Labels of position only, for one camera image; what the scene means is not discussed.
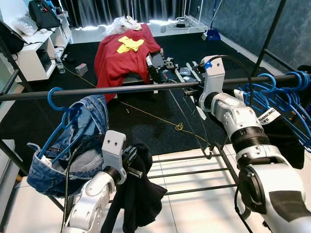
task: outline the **yellow cable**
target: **yellow cable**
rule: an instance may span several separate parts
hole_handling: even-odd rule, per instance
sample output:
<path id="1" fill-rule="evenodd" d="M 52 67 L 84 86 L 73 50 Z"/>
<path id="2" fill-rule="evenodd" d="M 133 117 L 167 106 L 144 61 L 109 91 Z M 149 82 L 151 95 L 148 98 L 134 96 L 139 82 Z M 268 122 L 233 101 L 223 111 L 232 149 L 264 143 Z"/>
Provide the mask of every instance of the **yellow cable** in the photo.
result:
<path id="1" fill-rule="evenodd" d="M 67 71 L 69 71 L 70 73 L 72 73 L 72 74 L 74 74 L 75 76 L 77 76 L 78 78 L 80 78 L 80 79 L 86 81 L 87 83 L 89 83 L 89 84 L 92 85 L 93 87 L 96 87 L 94 84 L 92 84 L 92 83 L 89 82 L 88 80 L 82 78 L 80 75 L 78 75 L 78 74 L 72 72 L 71 70 L 69 70 L 66 66 L 64 66 L 64 68 L 65 68 Z M 143 111 L 143 110 L 141 110 L 141 109 L 139 109 L 139 108 L 136 108 L 136 107 L 134 107 L 134 106 L 132 106 L 132 105 L 130 105 L 130 104 L 124 103 L 124 102 L 122 102 L 122 101 L 120 101 L 120 102 L 121 102 L 122 104 L 124 104 L 124 105 L 127 105 L 127 106 L 129 106 L 129 107 L 131 107 L 131 108 L 134 108 L 134 109 L 136 109 L 136 110 L 138 110 L 138 111 L 141 111 L 141 112 L 143 112 L 144 114 L 150 115 L 150 116 L 152 116 L 152 117 L 154 117 L 154 118 L 157 118 L 157 119 L 159 119 L 159 120 L 162 120 L 162 121 L 164 121 L 164 122 L 166 122 L 166 123 L 168 123 L 168 124 L 174 125 L 174 126 L 175 126 L 175 129 L 176 129 L 177 131 L 182 131 L 182 132 L 186 132 L 186 133 L 193 134 L 193 133 L 190 132 L 190 131 L 184 130 L 184 125 L 183 125 L 182 122 L 180 122 L 178 125 L 176 125 L 176 124 L 171 123 L 171 122 L 169 122 L 169 121 L 167 121 L 167 120 L 164 120 L 164 119 L 162 119 L 162 118 L 159 118 L 159 117 L 157 117 L 157 116 L 155 116 L 155 115 L 152 115 L 152 114 L 150 114 L 150 113 L 147 113 L 147 112 L 145 112 L 145 111 Z M 196 134 L 194 134 L 194 135 L 195 135 L 196 137 L 200 138 L 202 141 L 206 142 L 206 140 L 205 140 L 204 138 L 202 138 L 202 137 L 200 137 L 200 136 L 198 136 L 198 135 L 196 135 Z"/>
<path id="2" fill-rule="evenodd" d="M 157 116 L 155 116 L 155 115 L 152 115 L 152 114 L 150 114 L 150 113 L 147 113 L 147 112 L 145 112 L 145 111 L 143 111 L 143 110 L 141 110 L 141 109 L 139 109 L 139 108 L 136 108 L 136 107 L 134 107 L 134 106 L 132 106 L 132 105 L 130 105 L 130 104 L 124 103 L 124 102 L 122 102 L 122 101 L 120 101 L 120 102 L 121 102 L 122 104 L 124 104 L 124 105 L 127 105 L 127 106 L 129 106 L 129 107 L 131 107 L 131 108 L 134 108 L 134 109 L 136 109 L 136 110 L 138 110 L 138 111 L 141 111 L 141 112 L 143 112 L 143 113 L 145 113 L 145 114 L 147 114 L 147 115 L 150 115 L 150 116 L 152 116 L 152 117 L 154 117 L 154 118 L 157 118 L 157 119 L 159 119 L 159 120 L 162 120 L 162 121 L 164 121 L 164 122 L 166 122 L 166 123 L 168 123 L 168 124 L 174 125 L 174 126 L 175 126 L 175 129 L 176 129 L 177 131 L 182 131 L 182 132 L 186 132 L 186 133 L 193 134 L 193 133 L 190 132 L 190 131 L 184 130 L 184 125 L 183 125 L 182 122 L 180 122 L 178 125 L 176 125 L 176 124 L 174 124 L 174 123 L 172 123 L 172 122 L 169 122 L 169 121 L 164 120 L 164 119 L 162 119 L 162 118 L 159 118 L 159 117 L 157 117 Z M 202 141 L 206 142 L 206 140 L 205 140 L 204 138 L 202 138 L 202 137 L 200 137 L 200 136 L 198 136 L 198 135 L 196 135 L 196 134 L 194 134 L 194 135 L 197 136 L 198 138 L 200 138 Z"/>

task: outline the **blue jeans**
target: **blue jeans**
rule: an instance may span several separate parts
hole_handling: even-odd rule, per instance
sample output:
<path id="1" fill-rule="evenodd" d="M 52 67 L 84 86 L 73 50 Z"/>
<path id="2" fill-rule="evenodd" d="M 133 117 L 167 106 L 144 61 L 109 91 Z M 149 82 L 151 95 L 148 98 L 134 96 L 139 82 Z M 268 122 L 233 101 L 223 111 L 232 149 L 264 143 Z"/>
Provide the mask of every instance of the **blue jeans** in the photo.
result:
<path id="1" fill-rule="evenodd" d="M 78 156 L 70 166 L 69 194 L 80 191 L 86 180 L 103 170 L 102 144 L 109 124 L 104 96 L 87 96 L 75 102 L 71 107 L 80 108 L 81 115 L 76 122 L 63 131 L 55 143 L 44 152 L 42 158 L 38 157 L 41 152 L 40 146 L 33 143 L 27 144 L 35 150 L 27 182 L 38 192 L 47 196 L 64 196 L 70 154 L 66 153 L 53 164 L 51 160 L 56 158 L 80 132 L 84 132 L 84 134 L 73 147 L 77 148 L 82 143 L 83 146 L 77 151 Z M 69 121 L 74 115 L 75 113 L 69 114 Z"/>

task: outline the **yellow cloth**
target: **yellow cloth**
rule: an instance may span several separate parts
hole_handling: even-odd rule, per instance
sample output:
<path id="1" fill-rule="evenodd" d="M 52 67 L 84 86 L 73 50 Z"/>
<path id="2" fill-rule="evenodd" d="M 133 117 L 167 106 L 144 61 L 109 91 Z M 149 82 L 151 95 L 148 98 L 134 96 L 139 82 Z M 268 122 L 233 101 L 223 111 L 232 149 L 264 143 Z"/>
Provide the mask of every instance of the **yellow cloth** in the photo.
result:
<path id="1" fill-rule="evenodd" d="M 118 41 L 123 43 L 123 45 L 118 48 L 118 53 L 128 52 L 130 50 L 137 52 L 138 48 L 144 43 L 143 39 L 135 41 L 131 38 L 128 38 L 127 36 L 120 38 Z"/>

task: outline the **black bag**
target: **black bag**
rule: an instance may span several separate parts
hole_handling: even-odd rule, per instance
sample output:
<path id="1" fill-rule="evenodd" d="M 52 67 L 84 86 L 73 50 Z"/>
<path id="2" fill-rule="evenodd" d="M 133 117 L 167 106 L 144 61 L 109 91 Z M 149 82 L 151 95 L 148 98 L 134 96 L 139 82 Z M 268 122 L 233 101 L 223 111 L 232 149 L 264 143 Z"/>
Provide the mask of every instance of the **black bag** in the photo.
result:
<path id="1" fill-rule="evenodd" d="M 21 51 L 26 41 L 0 20 L 0 36 L 11 54 Z"/>
<path id="2" fill-rule="evenodd" d="M 60 20 L 44 0 L 30 1 L 28 9 L 30 17 L 37 23 L 39 30 L 42 28 L 51 29 L 60 26 Z"/>

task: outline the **red cloth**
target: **red cloth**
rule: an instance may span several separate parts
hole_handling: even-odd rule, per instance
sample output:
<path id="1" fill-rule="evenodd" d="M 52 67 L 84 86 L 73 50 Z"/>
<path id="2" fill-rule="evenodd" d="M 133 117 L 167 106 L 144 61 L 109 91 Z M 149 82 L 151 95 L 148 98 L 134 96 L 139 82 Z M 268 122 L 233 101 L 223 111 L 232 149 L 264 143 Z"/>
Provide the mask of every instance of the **red cloth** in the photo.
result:
<path id="1" fill-rule="evenodd" d="M 138 73 L 146 84 L 149 84 L 146 56 L 149 52 L 160 51 L 160 46 L 147 24 L 141 25 L 141 31 L 127 30 L 122 34 L 111 35 L 100 42 L 95 56 L 95 73 L 97 75 L 97 87 L 121 86 L 126 74 Z M 129 51 L 118 53 L 117 49 L 123 44 L 118 41 L 127 36 L 135 41 L 140 39 L 144 43 L 137 52 Z M 115 94 L 105 94 L 106 101 L 113 99 Z"/>

